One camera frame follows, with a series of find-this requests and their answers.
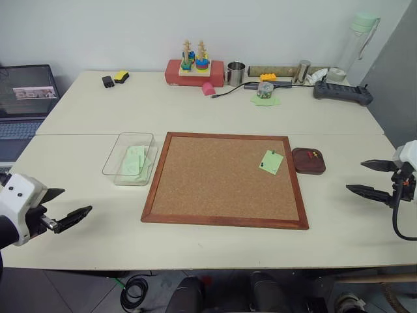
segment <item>water bottle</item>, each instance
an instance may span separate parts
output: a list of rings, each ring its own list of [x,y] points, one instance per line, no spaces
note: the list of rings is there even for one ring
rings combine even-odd
[[[340,83],[346,78],[352,64],[357,59],[362,59],[364,49],[375,34],[379,21],[378,16],[363,12],[356,13],[343,54],[336,65],[329,69],[327,82]]]

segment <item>metal cup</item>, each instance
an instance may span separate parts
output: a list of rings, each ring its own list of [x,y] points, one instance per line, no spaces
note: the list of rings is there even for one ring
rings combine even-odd
[[[308,73],[308,69],[310,68],[310,61],[308,60],[301,60],[300,64],[298,65],[297,71],[293,77],[293,84],[294,85],[304,85],[304,81],[306,80],[306,75]]]
[[[241,62],[230,62],[227,65],[227,82],[230,86],[236,87],[243,82],[245,64]]]

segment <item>table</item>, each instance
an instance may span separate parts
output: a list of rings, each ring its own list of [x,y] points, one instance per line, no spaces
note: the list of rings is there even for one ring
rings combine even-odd
[[[62,218],[92,205],[89,216],[59,235],[2,251],[5,266],[70,270],[363,267],[415,263],[415,243],[398,238],[392,210],[363,199],[346,184],[390,190],[390,174],[363,160],[392,157],[394,148],[367,108],[316,100],[312,88],[278,89],[282,105],[262,108],[253,91],[204,97],[199,87],[166,85],[162,73],[131,72],[105,89],[102,76],[83,72],[66,92],[13,172],[66,192],[47,203]],[[231,87],[216,88],[218,93]],[[310,229],[276,230],[141,223],[147,186],[115,186],[101,170],[121,132],[152,132],[162,147],[167,131],[289,136],[292,148],[322,151],[323,175],[298,174]],[[402,203],[399,225],[417,235],[417,208]]]
[[[415,263],[415,242],[398,238],[392,210],[345,188],[363,184],[390,190],[390,174],[360,162],[391,158],[378,134],[290,135],[292,148],[315,147],[327,170],[298,174],[310,229],[277,230],[141,223],[150,184],[115,186],[101,174],[116,135],[35,136],[13,167],[66,192],[47,203],[62,218],[85,205],[93,210],[59,235],[45,233],[2,251],[7,267],[70,270],[365,267]],[[164,136],[156,136],[161,148]],[[417,208],[402,203],[399,227],[417,235]]]
[[[253,90],[220,98],[200,87],[170,86],[159,72],[131,72],[122,85],[104,88],[101,77],[83,72],[38,129],[37,134],[121,132],[217,132],[220,134],[383,134],[369,110],[352,102],[313,98],[313,88],[277,89],[282,104],[250,102]],[[232,89],[216,88],[218,93]]]

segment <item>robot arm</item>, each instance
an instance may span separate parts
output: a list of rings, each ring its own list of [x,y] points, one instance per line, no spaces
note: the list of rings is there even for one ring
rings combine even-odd
[[[0,183],[0,249],[14,244],[21,246],[47,229],[55,233],[77,224],[87,216],[92,207],[75,210],[62,220],[48,218],[42,205],[65,190],[47,188],[40,181],[21,174],[1,174]]]
[[[387,160],[369,160],[362,162],[361,165],[371,168],[375,171],[393,171],[394,174],[391,180],[394,182],[392,185],[392,196],[380,190],[375,190],[369,186],[363,185],[346,185],[346,187],[367,199],[384,202],[386,205],[393,209],[392,213],[392,226],[398,237],[409,240],[417,241],[417,237],[404,236],[398,229],[397,216],[398,209],[401,200],[411,201],[417,200],[416,191],[416,172],[417,172],[417,140],[407,142],[405,145],[399,147],[394,153],[393,161]]]

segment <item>green cap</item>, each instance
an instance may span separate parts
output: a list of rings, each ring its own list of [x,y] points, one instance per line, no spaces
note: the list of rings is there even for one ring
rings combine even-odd
[[[379,20],[379,17],[376,15],[358,12],[354,17],[351,29],[353,31],[358,31],[359,33],[368,33],[371,31],[377,20]]]

